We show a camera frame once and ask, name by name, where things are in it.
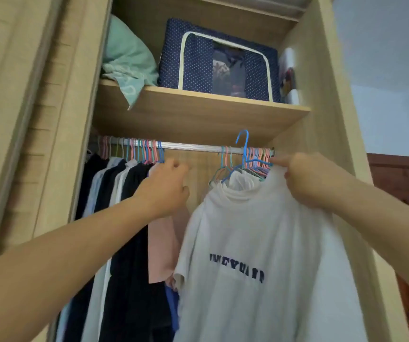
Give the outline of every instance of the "closet rod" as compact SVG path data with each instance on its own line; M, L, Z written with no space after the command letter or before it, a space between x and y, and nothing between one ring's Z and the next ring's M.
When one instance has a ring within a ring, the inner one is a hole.
M110 143L112 145L128 145L129 138L118 138L118 137L111 137ZM184 143L168 143L168 142L161 142L162 149L171 149L171 150L188 150L188 151L202 151L202 152L222 152L221 146L213 146L213 145L197 145L197 144L184 144ZM142 145L139 139L135 139L135 146ZM152 141L149 141L149 147L152 147ZM244 148L234 148L228 146L228 153L233 155L242 155L244 153ZM274 157L276 152L271 150L271 157Z

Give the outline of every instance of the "hand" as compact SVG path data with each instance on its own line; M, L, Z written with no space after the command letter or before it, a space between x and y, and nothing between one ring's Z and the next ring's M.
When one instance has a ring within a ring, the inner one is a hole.
M333 211L357 179L319 153L273 157L270 162L286 167L287 186L293 197L309 207Z
M133 197L148 208L152 220L169 216L188 199L190 192L184 186L188 171L186 164L168 159L141 182Z

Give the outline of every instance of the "navy polka dot storage bag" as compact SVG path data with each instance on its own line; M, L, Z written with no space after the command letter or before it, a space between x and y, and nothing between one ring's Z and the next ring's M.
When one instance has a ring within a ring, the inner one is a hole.
M159 86L280 102L276 49L202 28L167 22Z

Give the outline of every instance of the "person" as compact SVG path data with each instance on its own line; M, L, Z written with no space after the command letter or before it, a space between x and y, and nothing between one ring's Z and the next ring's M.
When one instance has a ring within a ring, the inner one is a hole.
M287 167L287 186L299 202L343 218L409 283L409 206L320 154L271 162ZM167 160L133 197L1 255L0 342L31 341L142 227L183 205L188 171Z

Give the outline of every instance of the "shirt sleeve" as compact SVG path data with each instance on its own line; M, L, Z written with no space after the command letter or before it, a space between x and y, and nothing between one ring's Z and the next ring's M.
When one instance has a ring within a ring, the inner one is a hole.
M185 229L185 235L182 242L181 250L179 252L178 263L174 269L174 283L173 289L181 291L188 280L188 274L190 270L190 261L193 255L193 249L195 247L195 241L198 234L199 225L201 222L202 214L204 211L204 205L201 204L193 212L190 220Z
M331 214L315 210L321 259L296 342L364 342L366 330L342 238Z

